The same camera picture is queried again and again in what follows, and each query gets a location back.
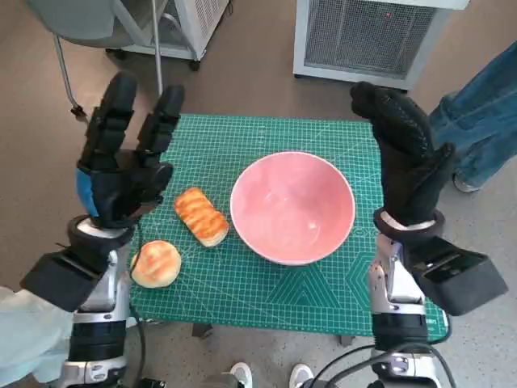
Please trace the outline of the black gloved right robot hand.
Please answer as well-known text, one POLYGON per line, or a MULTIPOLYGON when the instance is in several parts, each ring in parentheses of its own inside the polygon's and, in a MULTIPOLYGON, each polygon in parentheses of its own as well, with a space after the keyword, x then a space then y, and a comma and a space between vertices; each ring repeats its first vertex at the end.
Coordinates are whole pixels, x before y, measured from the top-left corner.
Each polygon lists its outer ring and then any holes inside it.
POLYGON ((452 175, 455 146, 435 146, 427 114, 399 91, 359 82, 350 95, 352 111, 369 120, 380 149, 384 211, 404 226, 431 221, 452 175))

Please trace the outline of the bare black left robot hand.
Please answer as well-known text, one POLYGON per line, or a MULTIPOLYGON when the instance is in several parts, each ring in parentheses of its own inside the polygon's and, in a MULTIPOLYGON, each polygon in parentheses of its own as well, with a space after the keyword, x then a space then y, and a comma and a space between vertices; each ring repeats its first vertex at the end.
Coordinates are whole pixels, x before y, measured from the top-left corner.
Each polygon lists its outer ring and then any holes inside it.
POLYGON ((123 148, 133 116, 137 80, 126 72, 110 81, 86 130, 77 162, 76 188, 94 224, 102 229, 128 228, 163 201, 173 166, 161 156, 180 121, 185 89, 168 86, 138 133, 135 149, 123 148))

